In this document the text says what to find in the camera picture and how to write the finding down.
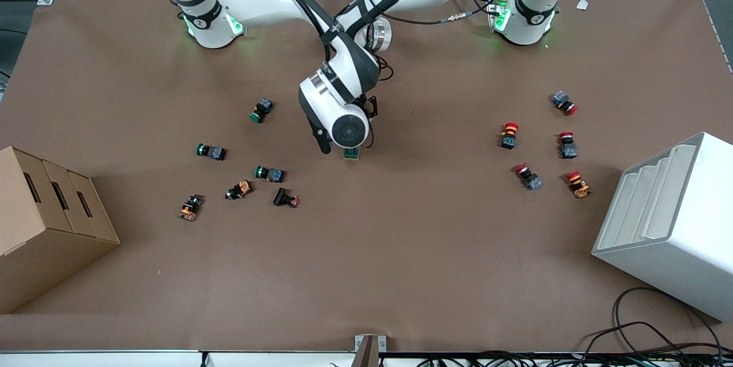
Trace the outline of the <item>green push button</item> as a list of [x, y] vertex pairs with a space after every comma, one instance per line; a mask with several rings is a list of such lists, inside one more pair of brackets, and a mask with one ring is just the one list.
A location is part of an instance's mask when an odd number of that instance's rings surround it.
[[262, 98], [254, 107], [254, 111], [249, 114], [249, 119], [254, 123], [262, 123], [265, 117], [273, 110], [273, 102], [268, 98]]
[[205, 156], [218, 161], [223, 161], [227, 156], [227, 150], [217, 145], [206, 145], [200, 143], [196, 146], [195, 154], [197, 156]]
[[254, 177], [270, 183], [282, 183], [285, 179], [285, 171], [276, 168], [265, 168], [259, 165], [254, 170]]

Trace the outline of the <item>black pink push button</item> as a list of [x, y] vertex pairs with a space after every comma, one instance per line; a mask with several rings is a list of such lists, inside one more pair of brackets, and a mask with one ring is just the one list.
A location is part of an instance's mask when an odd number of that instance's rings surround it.
[[299, 203], [299, 198], [289, 195], [287, 189], [283, 187], [278, 188], [272, 201], [272, 204], [275, 206], [288, 206], [290, 208], [296, 208]]

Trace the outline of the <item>brown table mat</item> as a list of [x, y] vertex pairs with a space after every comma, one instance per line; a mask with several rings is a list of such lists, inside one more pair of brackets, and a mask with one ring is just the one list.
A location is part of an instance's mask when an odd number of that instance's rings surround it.
[[[322, 154], [298, 104], [323, 58], [308, 23], [209, 50], [168, 0], [35, 10], [0, 148], [91, 177], [121, 244], [0, 317], [0, 349], [340, 350], [360, 333], [405, 351], [584, 347], [639, 285], [591, 253], [621, 171], [702, 131], [733, 143], [733, 75], [702, 0], [578, 1], [532, 47], [483, 15], [396, 23], [359, 161]], [[285, 179], [256, 179], [259, 165]], [[272, 204], [279, 187], [296, 208]]]

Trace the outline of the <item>red mushroom button orange block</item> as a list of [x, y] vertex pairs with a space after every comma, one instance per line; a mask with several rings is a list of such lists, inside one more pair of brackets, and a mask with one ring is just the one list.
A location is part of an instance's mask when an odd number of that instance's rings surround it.
[[584, 182], [578, 170], [571, 171], [566, 174], [565, 179], [568, 182], [570, 191], [576, 199], [582, 199], [592, 194], [589, 185]]

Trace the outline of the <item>brown cardboard box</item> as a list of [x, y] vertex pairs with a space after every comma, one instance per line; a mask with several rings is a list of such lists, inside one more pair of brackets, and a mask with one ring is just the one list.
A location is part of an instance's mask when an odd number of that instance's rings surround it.
[[13, 146], [0, 150], [0, 315], [119, 245], [89, 177]]

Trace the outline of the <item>white tiered plastic rack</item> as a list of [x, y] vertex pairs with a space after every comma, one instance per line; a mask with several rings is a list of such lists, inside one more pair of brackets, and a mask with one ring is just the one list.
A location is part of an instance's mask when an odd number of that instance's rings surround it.
[[733, 144], [700, 132], [625, 169], [592, 255], [733, 323]]

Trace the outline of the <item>black orange selector switch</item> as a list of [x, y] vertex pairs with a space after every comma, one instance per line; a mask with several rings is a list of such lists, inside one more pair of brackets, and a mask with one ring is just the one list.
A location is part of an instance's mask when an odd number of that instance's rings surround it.
[[204, 197], [199, 194], [188, 196], [188, 200], [181, 206], [178, 217], [186, 220], [189, 223], [193, 223], [198, 215], [199, 209], [202, 206]]
[[251, 191], [252, 187], [249, 181], [240, 181], [238, 184], [227, 190], [224, 198], [226, 200], [243, 199]]

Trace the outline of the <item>grey metal bracket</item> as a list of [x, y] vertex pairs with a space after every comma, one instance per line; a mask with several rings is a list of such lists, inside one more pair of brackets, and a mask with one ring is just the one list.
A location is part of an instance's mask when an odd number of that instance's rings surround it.
[[384, 367], [380, 354], [387, 352], [386, 335], [356, 335], [354, 344], [355, 357], [351, 367]]

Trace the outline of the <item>white table edge rail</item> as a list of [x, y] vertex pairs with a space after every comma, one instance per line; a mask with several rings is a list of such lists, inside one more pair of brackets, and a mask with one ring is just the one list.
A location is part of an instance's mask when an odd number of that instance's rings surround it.
[[[350, 352], [0, 352], [0, 367], [351, 367]], [[645, 361], [623, 357], [618, 364], [557, 354], [538, 360], [481, 356], [382, 356], [384, 367], [653, 367]]]

